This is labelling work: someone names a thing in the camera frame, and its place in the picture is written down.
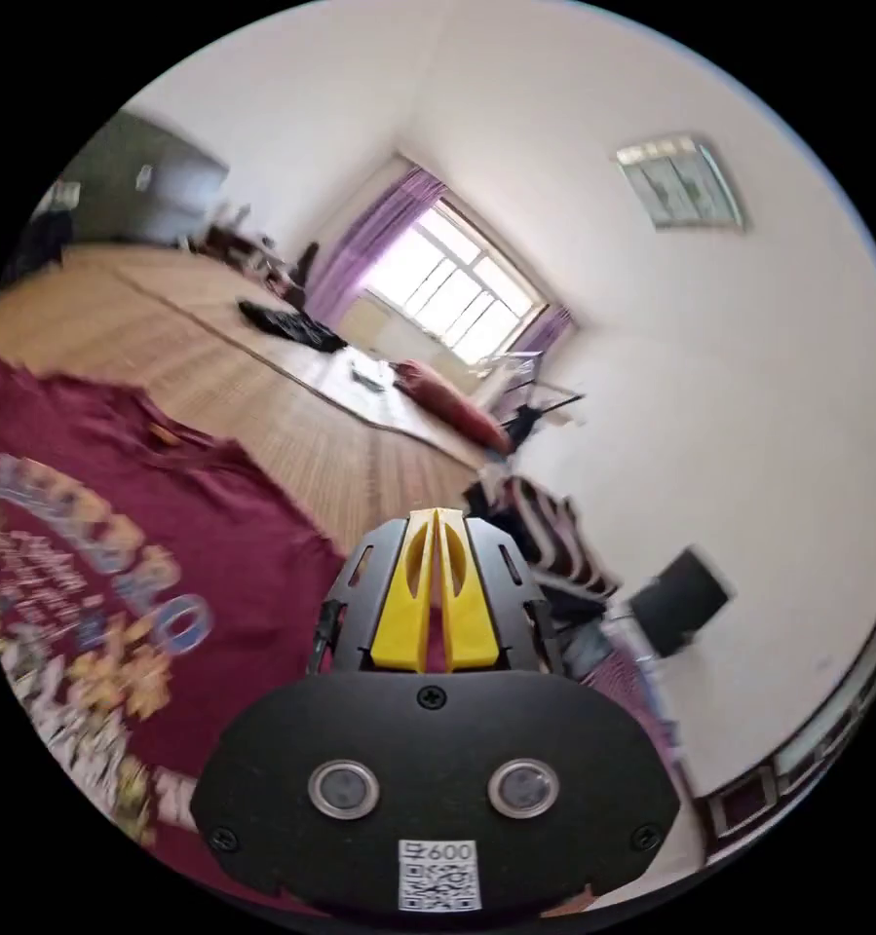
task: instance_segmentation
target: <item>ceiling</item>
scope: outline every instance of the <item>ceiling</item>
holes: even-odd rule
[[[222,155],[282,248],[399,148],[581,321],[778,381],[876,446],[876,261],[845,196],[765,105],[636,24],[561,0],[323,0],[131,106]],[[749,233],[652,228],[611,156],[666,131],[709,137]]]

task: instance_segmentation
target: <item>black chair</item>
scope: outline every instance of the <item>black chair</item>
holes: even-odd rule
[[[684,649],[732,596],[689,547],[627,603],[655,652],[667,657]]]

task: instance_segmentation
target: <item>screw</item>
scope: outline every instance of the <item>screw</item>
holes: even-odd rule
[[[654,850],[662,843],[662,832],[656,825],[641,825],[632,832],[633,850]]]
[[[224,854],[232,854],[239,850],[240,842],[229,828],[217,828],[210,832],[210,846]]]
[[[428,711],[437,711],[447,701],[447,692],[437,685],[428,685],[418,692],[418,703]]]

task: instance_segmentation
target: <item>clothing rack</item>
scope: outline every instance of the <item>clothing rack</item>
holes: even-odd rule
[[[483,405],[487,409],[500,415],[503,426],[510,424],[514,418],[506,418],[507,412],[511,411],[514,413],[518,408],[518,405],[512,406],[511,409],[509,407],[509,402],[512,400],[512,393],[527,391],[525,393],[526,402],[522,403],[523,405],[532,405],[532,394],[536,388],[563,395],[564,398],[557,402],[533,407],[538,410],[540,416],[549,415],[557,409],[561,409],[564,406],[570,405],[572,402],[578,402],[584,398],[583,393],[577,393],[574,390],[569,390],[542,380],[540,374],[543,358],[543,351],[506,351],[502,354],[487,357],[476,366],[475,370],[479,373],[487,375],[509,375],[508,382],[502,384],[502,389],[500,391],[498,385],[489,390],[490,393],[493,393],[495,390],[495,397],[486,399],[483,402]]]

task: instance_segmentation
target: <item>printed graphic on shirt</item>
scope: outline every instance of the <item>printed graphic on shirt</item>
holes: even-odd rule
[[[10,505],[71,550],[13,528]],[[87,569],[109,588],[90,587]],[[173,556],[146,544],[142,530],[96,493],[50,467],[0,454],[0,661],[52,755],[145,846],[154,844],[153,817],[194,828],[194,780],[160,768],[153,774],[129,752],[130,725],[171,701],[172,659],[199,647],[212,627],[199,595],[169,596],[180,577]]]

